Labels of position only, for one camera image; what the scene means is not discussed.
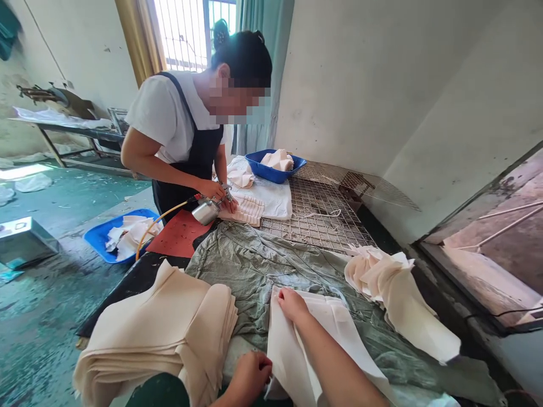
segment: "blue plastic basin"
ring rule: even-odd
[[[280,171],[260,163],[267,153],[275,153],[276,151],[277,150],[274,149],[268,149],[245,155],[245,158],[249,162],[253,174],[267,179],[268,181],[271,181],[273,183],[282,184],[285,182],[285,180],[296,174],[300,170],[300,168],[307,164],[307,161],[305,159],[292,154],[291,157],[294,161],[294,167],[292,168],[292,171]]]
[[[132,256],[117,261],[117,252],[108,253],[106,252],[106,243],[109,240],[109,237],[107,234],[109,231],[114,227],[121,227],[123,225],[123,217],[128,215],[135,215],[135,216],[145,216],[146,218],[153,218],[157,219],[158,215],[151,211],[150,209],[136,209],[132,212],[125,213],[124,215],[121,215],[119,217],[116,217],[112,220],[108,220],[105,223],[99,224],[98,226],[93,227],[92,229],[88,230],[85,235],[83,236],[83,239],[87,241],[89,245],[92,246],[94,251],[98,253],[105,261],[109,264],[117,264],[117,263],[129,263],[134,261],[136,258],[136,253],[134,253]],[[140,256],[145,251],[145,247],[147,245],[144,245],[140,250]]]

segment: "wire mesh rack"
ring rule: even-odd
[[[377,246],[336,185],[299,176],[290,178],[289,183],[292,219],[262,218],[261,230],[333,252],[342,253],[349,244]],[[305,217],[311,214],[326,216]]]
[[[420,211],[420,208],[407,195],[377,175],[308,161],[296,176],[323,184],[335,185],[336,187],[344,187],[354,191],[360,198],[368,196],[393,205],[405,206]]]

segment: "green painted floor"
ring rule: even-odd
[[[40,164],[53,185],[17,193],[0,207],[0,222],[33,216],[62,250],[0,285],[1,407],[81,405],[71,384],[80,353],[75,330],[130,266],[108,265],[82,236],[111,217],[154,206],[149,181]]]
[[[37,163],[53,185],[41,191],[16,192],[15,199],[0,207],[0,223],[32,216],[49,233],[58,237],[122,202],[126,196],[150,186],[148,181],[77,168],[59,168],[56,162]],[[13,187],[0,179],[0,185]]]

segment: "black apron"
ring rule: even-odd
[[[192,128],[194,129],[194,137],[192,138],[192,146],[188,155],[188,160],[172,163],[170,165],[176,170],[186,172],[187,174],[197,176],[198,178],[210,180],[213,174],[213,162],[215,161],[217,149],[221,144],[223,136],[223,126],[221,125],[216,130],[198,130],[194,118],[192,117],[191,109],[188,107],[187,100],[183,94],[183,90],[175,76],[169,72],[160,72],[158,75],[166,76],[174,83],[179,92],[181,104],[187,109],[188,115],[191,118]],[[198,191],[193,188],[153,180],[154,204],[161,215],[197,193]],[[182,206],[180,209],[192,211],[197,206],[197,202],[192,202]],[[162,221],[167,223],[180,209],[168,213],[162,218]]]

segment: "red mat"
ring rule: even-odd
[[[212,225],[213,222],[203,226],[192,213],[181,210],[147,246],[147,251],[166,256],[192,257],[192,242],[211,229]]]

